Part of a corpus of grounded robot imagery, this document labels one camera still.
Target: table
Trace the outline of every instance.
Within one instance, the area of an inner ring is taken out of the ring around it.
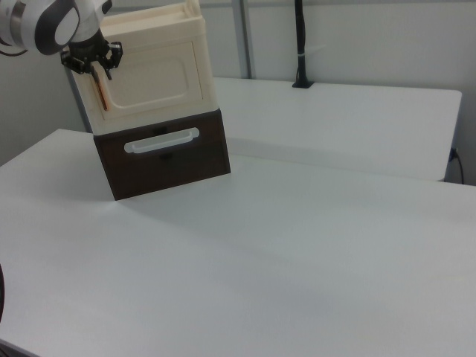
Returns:
[[[216,78],[230,152],[443,180],[461,93]]]
[[[476,189],[231,156],[115,202],[86,133],[0,167],[0,339],[40,357],[476,355]]]

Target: black cord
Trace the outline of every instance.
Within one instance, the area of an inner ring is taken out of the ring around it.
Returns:
[[[458,154],[458,151],[454,151],[454,157],[458,160],[458,164],[460,165],[461,184],[464,184],[463,163],[461,162],[461,158],[460,158],[460,155]]]
[[[23,50],[21,52],[17,52],[16,54],[8,54],[7,52],[3,52],[0,50],[0,54],[3,54],[4,56],[7,56],[7,57],[18,57],[18,56],[21,56],[23,54],[26,54],[28,52],[28,50]]]
[[[3,278],[3,271],[1,270],[1,264],[0,264],[0,322],[1,322],[1,316],[3,315],[3,306],[5,303],[5,281]],[[8,353],[4,351],[0,347],[0,357],[8,357]]]
[[[0,322],[3,315],[3,306],[5,305],[5,281],[3,278],[3,271],[0,264]]]
[[[0,347],[0,357],[9,357],[8,353],[5,352],[4,349]]]

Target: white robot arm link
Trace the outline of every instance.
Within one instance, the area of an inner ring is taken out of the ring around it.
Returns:
[[[91,63],[106,71],[119,66],[120,42],[109,44],[100,31],[112,0],[0,0],[0,43],[51,55],[77,73],[94,75]]]

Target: cream drawer front panel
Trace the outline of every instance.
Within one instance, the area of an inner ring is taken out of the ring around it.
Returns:
[[[192,42],[124,54],[112,80],[100,65],[95,68],[109,107],[102,109],[104,120],[202,99]]]

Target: white drawer handle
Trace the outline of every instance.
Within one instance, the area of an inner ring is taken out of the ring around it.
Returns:
[[[174,147],[175,145],[189,143],[199,135],[200,131],[197,128],[186,129],[181,130],[180,132],[171,132],[170,134],[154,136],[153,138],[127,143],[124,145],[124,150],[129,153],[142,154],[144,152],[150,152],[158,149],[164,149],[166,147]]]

